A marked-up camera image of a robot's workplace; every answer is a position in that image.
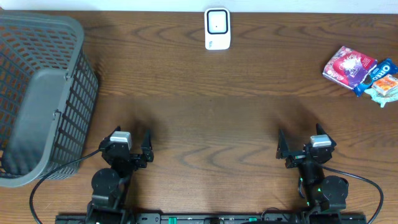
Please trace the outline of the orange small box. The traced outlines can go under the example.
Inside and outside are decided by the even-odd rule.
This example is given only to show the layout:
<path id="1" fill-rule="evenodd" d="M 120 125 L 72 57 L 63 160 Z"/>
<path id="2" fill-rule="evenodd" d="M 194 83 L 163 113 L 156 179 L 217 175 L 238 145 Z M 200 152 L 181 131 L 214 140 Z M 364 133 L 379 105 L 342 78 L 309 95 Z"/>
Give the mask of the orange small box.
<path id="1" fill-rule="evenodd" d="M 397 78 L 392 75 L 386 75 L 372 84 L 372 89 L 383 96 L 386 96 L 396 88 Z"/>

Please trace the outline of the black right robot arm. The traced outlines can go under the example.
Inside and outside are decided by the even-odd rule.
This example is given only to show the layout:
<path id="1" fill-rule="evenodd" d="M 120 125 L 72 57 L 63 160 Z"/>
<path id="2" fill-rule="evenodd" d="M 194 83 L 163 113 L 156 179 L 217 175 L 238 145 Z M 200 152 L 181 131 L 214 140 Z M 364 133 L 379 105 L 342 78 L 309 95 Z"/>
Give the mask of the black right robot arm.
<path id="1" fill-rule="evenodd" d="M 283 130 L 279 130 L 277 159 L 285 160 L 288 169 L 297 168 L 305 198 L 310 207 L 319 212 L 334 212 L 346 208 L 349 183 L 336 175 L 326 176 L 322 165 L 332 158 L 336 142 L 316 125 L 316 135 L 301 150 L 291 150 Z"/>

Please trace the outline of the light green snack packet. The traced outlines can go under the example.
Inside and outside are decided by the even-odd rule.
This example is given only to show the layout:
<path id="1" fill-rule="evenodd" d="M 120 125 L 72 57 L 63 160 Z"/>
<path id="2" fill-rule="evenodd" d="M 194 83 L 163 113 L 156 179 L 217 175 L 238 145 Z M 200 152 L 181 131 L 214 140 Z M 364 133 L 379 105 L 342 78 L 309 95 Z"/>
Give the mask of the light green snack packet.
<path id="1" fill-rule="evenodd" d="M 397 101 L 397 89 L 392 90 L 385 96 L 372 88 L 369 88 L 364 92 L 368 94 L 374 102 L 379 103 L 381 108 L 385 107 L 386 103 Z"/>

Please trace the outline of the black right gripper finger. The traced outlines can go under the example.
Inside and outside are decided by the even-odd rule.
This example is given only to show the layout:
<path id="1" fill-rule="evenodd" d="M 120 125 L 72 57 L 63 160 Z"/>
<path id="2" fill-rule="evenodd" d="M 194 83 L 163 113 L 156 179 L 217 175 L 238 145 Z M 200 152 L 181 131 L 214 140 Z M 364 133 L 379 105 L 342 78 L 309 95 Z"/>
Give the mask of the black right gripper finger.
<path id="1" fill-rule="evenodd" d="M 317 123 L 316 124 L 316 132 L 317 135 L 325 135 L 326 131 L 322 128 L 321 124 Z"/>
<path id="2" fill-rule="evenodd" d="M 277 145 L 277 152 L 276 158 L 277 159 L 286 159 L 290 156 L 289 146 L 287 144 L 285 135 L 283 130 L 279 129 L 278 132 L 278 145 Z"/>

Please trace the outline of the blue Oreo cookie pack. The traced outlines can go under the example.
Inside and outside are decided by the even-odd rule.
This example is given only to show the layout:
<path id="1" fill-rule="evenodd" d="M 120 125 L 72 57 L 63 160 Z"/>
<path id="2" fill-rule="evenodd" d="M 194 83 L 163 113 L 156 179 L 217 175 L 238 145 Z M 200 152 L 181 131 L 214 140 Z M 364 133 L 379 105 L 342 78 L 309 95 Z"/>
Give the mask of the blue Oreo cookie pack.
<path id="1" fill-rule="evenodd" d="M 353 91 L 356 96 L 360 97 L 375 81 L 385 77 L 386 75 L 393 75 L 395 73 L 397 73 L 397 65 L 394 64 L 390 58 L 387 58 L 377 64 L 365 76 L 365 79 L 358 86 L 353 88 Z"/>

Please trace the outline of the red purple snack bag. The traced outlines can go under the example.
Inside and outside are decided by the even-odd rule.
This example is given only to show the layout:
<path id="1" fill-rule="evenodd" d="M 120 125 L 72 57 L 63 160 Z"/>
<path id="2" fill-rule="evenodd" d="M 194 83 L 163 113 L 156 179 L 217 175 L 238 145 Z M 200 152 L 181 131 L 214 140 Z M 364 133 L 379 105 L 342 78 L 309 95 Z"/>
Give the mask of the red purple snack bag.
<path id="1" fill-rule="evenodd" d="M 353 90 L 364 81 L 366 75 L 377 65 L 375 58 L 342 46 L 326 63 L 322 75 Z"/>

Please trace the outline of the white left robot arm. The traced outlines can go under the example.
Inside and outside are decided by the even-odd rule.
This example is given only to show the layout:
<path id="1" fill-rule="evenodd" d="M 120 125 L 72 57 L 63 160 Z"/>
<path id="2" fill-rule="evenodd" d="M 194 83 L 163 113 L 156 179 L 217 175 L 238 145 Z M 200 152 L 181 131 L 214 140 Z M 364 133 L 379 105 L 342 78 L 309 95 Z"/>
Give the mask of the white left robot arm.
<path id="1" fill-rule="evenodd" d="M 100 169 L 91 180 L 93 194 L 84 223 L 135 223 L 131 210 L 124 207 L 132 175 L 154 160 L 151 131 L 146 130 L 141 153 L 132 153 L 132 135 L 117 127 L 99 144 L 101 157 L 110 165 Z"/>

